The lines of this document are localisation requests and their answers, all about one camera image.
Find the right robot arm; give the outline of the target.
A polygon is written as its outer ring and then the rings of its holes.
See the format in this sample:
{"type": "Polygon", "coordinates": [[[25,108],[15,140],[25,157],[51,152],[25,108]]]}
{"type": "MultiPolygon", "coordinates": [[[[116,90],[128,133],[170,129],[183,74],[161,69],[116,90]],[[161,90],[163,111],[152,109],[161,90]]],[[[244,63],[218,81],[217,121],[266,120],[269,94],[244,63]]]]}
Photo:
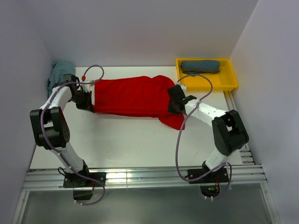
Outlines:
{"type": "Polygon", "coordinates": [[[186,96],[183,85],[177,84],[167,90],[170,97],[168,112],[184,114],[184,121],[179,129],[175,149],[175,166],[179,177],[186,182],[201,179],[212,182],[218,177],[218,170],[230,166],[231,154],[241,149],[249,141],[249,135],[236,110],[224,111],[202,102],[203,98],[186,96]],[[178,150],[183,128],[190,117],[209,125],[213,131],[215,149],[202,164],[202,175],[188,180],[182,176],[178,165],[178,150]]]}

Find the red t shirt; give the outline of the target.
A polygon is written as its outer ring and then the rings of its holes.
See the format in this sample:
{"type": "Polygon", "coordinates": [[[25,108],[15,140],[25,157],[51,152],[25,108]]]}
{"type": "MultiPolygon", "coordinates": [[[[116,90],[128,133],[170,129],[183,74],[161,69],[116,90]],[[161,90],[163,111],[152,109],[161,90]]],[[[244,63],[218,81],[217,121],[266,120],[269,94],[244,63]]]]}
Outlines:
{"type": "Polygon", "coordinates": [[[100,80],[94,87],[93,109],[95,113],[157,118],[179,130],[184,115],[168,112],[170,97],[167,90],[173,86],[170,78],[161,75],[100,80]]]}

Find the yellow plastic tray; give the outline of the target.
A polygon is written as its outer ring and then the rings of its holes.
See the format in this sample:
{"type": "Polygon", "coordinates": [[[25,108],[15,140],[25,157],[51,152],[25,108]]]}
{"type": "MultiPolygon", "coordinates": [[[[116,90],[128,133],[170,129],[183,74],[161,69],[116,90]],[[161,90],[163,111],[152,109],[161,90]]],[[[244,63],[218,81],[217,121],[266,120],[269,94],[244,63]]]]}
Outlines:
{"type": "Polygon", "coordinates": [[[210,83],[213,85],[214,91],[233,91],[239,87],[232,63],[226,58],[213,58],[213,61],[220,63],[219,73],[203,73],[204,77],[193,76],[184,77],[186,74],[183,73],[180,67],[182,62],[188,61],[203,61],[203,58],[178,58],[176,59],[176,70],[178,79],[183,78],[179,81],[180,84],[186,86],[188,91],[208,91],[210,90],[210,83]]]}

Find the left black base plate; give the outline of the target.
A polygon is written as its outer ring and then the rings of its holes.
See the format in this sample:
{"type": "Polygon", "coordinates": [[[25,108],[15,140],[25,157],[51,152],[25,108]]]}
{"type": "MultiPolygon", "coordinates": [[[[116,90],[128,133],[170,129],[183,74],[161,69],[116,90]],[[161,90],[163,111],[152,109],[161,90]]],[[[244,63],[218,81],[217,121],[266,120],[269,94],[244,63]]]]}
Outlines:
{"type": "MultiPolygon", "coordinates": [[[[89,178],[95,179],[100,182],[102,185],[105,185],[106,182],[106,173],[105,172],[91,172],[88,174],[89,178]]],[[[67,173],[64,178],[63,188],[91,188],[91,187],[101,187],[102,185],[91,181],[89,179],[85,179],[79,177],[74,173],[67,173]]]]}

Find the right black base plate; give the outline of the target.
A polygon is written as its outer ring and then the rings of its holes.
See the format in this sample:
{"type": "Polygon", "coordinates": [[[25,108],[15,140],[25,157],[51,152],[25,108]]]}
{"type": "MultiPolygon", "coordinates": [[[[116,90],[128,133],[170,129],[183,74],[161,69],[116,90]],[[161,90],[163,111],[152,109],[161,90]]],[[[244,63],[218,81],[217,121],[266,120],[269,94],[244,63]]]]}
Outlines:
{"type": "MultiPolygon", "coordinates": [[[[188,180],[196,179],[203,174],[205,174],[207,170],[203,168],[199,169],[188,169],[186,178],[188,180]]],[[[190,184],[201,184],[201,183],[225,183],[229,181],[229,176],[226,168],[220,168],[217,171],[211,172],[210,174],[204,176],[200,180],[190,182],[190,184]]]]}

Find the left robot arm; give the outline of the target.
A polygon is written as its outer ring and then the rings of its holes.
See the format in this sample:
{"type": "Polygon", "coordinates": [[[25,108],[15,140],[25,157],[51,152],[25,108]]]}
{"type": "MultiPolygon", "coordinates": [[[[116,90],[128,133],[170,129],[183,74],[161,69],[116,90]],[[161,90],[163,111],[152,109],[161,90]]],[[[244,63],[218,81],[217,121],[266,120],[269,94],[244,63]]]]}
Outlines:
{"type": "Polygon", "coordinates": [[[62,82],[54,84],[46,103],[29,114],[37,146],[51,151],[65,167],[59,167],[58,172],[66,181],[77,183],[79,186],[88,185],[91,174],[84,160],[76,154],[70,144],[70,130],[63,110],[66,104],[72,101],[77,109],[94,112],[93,91],[90,87],[88,84],[83,88],[75,75],[63,75],[62,82]]]}

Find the aluminium side rail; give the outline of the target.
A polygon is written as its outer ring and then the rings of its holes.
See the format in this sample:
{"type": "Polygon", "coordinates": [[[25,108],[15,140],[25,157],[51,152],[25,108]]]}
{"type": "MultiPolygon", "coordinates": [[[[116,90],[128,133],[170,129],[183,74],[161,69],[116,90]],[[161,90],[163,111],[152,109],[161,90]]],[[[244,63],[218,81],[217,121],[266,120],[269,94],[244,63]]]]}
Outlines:
{"type": "Polygon", "coordinates": [[[235,111],[232,112],[233,119],[236,121],[235,139],[238,139],[238,143],[244,143],[244,145],[239,148],[242,163],[243,165],[255,165],[251,150],[248,146],[249,136],[240,114],[237,115],[239,112],[237,111],[232,93],[230,91],[224,91],[223,94],[227,103],[228,111],[235,111]]]}

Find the rolled dark grey t shirt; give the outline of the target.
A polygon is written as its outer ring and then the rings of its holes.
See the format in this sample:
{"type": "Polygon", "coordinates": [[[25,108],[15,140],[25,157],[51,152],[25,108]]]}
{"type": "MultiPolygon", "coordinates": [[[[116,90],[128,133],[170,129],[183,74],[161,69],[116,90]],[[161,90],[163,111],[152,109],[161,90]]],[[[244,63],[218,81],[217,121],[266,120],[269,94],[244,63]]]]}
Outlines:
{"type": "Polygon", "coordinates": [[[180,69],[184,74],[201,74],[220,72],[220,62],[215,60],[201,60],[201,61],[183,61],[180,64],[180,69]]]}

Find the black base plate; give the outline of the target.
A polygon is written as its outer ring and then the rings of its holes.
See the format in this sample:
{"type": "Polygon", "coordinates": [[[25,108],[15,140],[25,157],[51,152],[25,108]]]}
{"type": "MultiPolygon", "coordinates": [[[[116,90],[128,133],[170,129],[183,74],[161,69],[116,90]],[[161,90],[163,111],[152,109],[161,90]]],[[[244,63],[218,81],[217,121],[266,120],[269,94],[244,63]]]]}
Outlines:
{"type": "MultiPolygon", "coordinates": [[[[100,182],[102,185],[105,185],[106,182],[106,173],[105,172],[91,172],[88,174],[89,178],[95,179],[100,182]]],[[[74,173],[67,173],[64,178],[63,188],[91,188],[91,187],[101,187],[102,185],[91,181],[89,179],[85,179],[79,177],[74,173]]]]}
{"type": "MultiPolygon", "coordinates": [[[[186,178],[188,180],[196,179],[203,174],[205,174],[207,170],[203,168],[199,169],[188,169],[186,178]]],[[[229,176],[226,168],[220,168],[217,171],[211,172],[210,174],[204,176],[200,180],[190,182],[190,184],[201,184],[201,183],[225,183],[229,181],[229,176]]]]}

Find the aluminium front rail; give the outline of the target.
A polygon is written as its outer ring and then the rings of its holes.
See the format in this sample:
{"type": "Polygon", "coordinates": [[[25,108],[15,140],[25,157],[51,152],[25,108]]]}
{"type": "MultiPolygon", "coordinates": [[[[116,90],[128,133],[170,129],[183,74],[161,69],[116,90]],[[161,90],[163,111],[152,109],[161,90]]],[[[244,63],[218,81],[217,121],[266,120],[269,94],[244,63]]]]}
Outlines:
{"type": "MultiPolygon", "coordinates": [[[[91,169],[91,172],[106,173],[106,189],[136,189],[189,186],[177,174],[174,167],[91,169]]],[[[56,169],[34,170],[25,175],[22,191],[67,190],[63,176],[56,169]]],[[[231,184],[266,183],[261,165],[233,166],[231,184]]]]}

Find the light blue t shirt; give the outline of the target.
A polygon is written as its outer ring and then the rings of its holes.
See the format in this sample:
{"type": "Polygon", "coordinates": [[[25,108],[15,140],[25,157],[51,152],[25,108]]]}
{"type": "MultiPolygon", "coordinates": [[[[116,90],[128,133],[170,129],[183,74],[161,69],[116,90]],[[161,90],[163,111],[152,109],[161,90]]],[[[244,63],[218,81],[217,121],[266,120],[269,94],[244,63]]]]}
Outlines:
{"type": "Polygon", "coordinates": [[[63,60],[54,61],[52,63],[51,74],[47,82],[48,97],[52,94],[54,84],[62,82],[64,80],[63,75],[66,74],[75,74],[74,64],[63,60]]]}

